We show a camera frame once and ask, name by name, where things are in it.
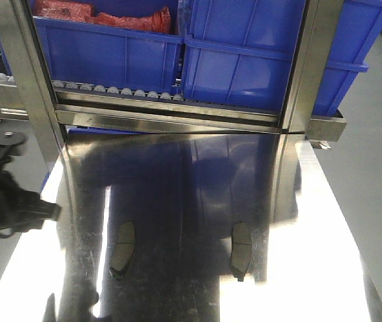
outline gray floor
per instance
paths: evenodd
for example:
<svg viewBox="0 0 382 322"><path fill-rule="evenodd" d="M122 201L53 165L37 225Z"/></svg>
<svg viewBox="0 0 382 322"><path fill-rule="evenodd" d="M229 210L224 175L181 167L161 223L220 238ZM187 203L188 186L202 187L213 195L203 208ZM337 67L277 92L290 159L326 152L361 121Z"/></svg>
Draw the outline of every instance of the gray floor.
<svg viewBox="0 0 382 322"><path fill-rule="evenodd" d="M318 158L351 227L382 298L382 35L340 110L349 125L333 151ZM8 121L0 129L31 133L28 123ZM29 152L9 165L23 188L38 191L45 168L34 138ZM0 277L17 239L0 240Z"/></svg>

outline metal rack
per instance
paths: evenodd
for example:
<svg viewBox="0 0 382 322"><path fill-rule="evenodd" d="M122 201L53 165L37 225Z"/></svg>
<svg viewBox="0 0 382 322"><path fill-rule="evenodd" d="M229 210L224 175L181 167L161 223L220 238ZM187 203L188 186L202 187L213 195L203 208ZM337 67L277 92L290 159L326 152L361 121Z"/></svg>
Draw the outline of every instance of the metal rack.
<svg viewBox="0 0 382 322"><path fill-rule="evenodd" d="M49 170L65 125L155 133L305 133L336 141L346 121L312 117L343 0L307 0L279 115L222 105L54 89L26 0L0 0L0 38L17 84L0 81L0 117L28 119Z"/></svg>

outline blue plastic bin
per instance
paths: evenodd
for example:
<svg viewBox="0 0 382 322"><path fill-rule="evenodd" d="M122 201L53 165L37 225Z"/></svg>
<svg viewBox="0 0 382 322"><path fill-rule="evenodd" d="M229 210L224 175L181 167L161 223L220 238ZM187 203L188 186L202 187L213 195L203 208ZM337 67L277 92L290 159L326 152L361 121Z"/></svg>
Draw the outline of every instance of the blue plastic bin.
<svg viewBox="0 0 382 322"><path fill-rule="evenodd" d="M314 115L333 116L347 91L360 72L367 72L367 64L329 62L320 83Z"/></svg>
<svg viewBox="0 0 382 322"><path fill-rule="evenodd" d="M362 64L382 30L382 0L346 0L330 60Z"/></svg>
<svg viewBox="0 0 382 322"><path fill-rule="evenodd" d="M168 5L172 24L177 25L178 0L80 2L94 4L96 14L103 11L119 17L143 17ZM34 21L52 79L172 93L183 36L45 17Z"/></svg>
<svg viewBox="0 0 382 322"><path fill-rule="evenodd" d="M194 0L195 39L293 52L302 0ZM346 0L330 60L362 64L382 30L382 0Z"/></svg>
<svg viewBox="0 0 382 322"><path fill-rule="evenodd" d="M184 97L268 111L283 105L292 55L204 42L186 37ZM348 88L367 65L329 62L315 114L334 115Z"/></svg>
<svg viewBox="0 0 382 322"><path fill-rule="evenodd" d="M194 39L291 53L305 0L193 0Z"/></svg>
<svg viewBox="0 0 382 322"><path fill-rule="evenodd" d="M186 37L182 89L186 99L281 109L292 54Z"/></svg>

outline stainless steel post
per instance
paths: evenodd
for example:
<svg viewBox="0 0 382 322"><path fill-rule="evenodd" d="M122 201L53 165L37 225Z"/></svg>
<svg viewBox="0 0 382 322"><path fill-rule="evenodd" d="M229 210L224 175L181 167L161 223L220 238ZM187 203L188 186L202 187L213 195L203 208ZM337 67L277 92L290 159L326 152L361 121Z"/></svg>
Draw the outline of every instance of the stainless steel post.
<svg viewBox="0 0 382 322"><path fill-rule="evenodd" d="M279 126L305 133L344 0L308 0Z"/></svg>
<svg viewBox="0 0 382 322"><path fill-rule="evenodd" d="M56 96L26 0L0 0L0 40L42 156L51 170L64 136L54 111Z"/></svg>

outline red plastic bag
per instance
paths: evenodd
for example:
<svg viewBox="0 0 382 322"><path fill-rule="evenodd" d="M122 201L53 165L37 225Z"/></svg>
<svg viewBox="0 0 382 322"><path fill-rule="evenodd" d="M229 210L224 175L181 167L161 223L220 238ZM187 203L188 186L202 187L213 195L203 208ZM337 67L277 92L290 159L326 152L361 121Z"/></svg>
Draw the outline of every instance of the red plastic bag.
<svg viewBox="0 0 382 322"><path fill-rule="evenodd" d="M108 13L100 13L96 19L87 19L87 22L93 22L98 25L110 25L113 27L128 28L134 30L143 30L145 32L170 33L171 17L168 7L156 11L149 17L115 17Z"/></svg>
<svg viewBox="0 0 382 322"><path fill-rule="evenodd" d="M94 5L62 0L37 0L34 15L54 19L86 21L94 15Z"/></svg>

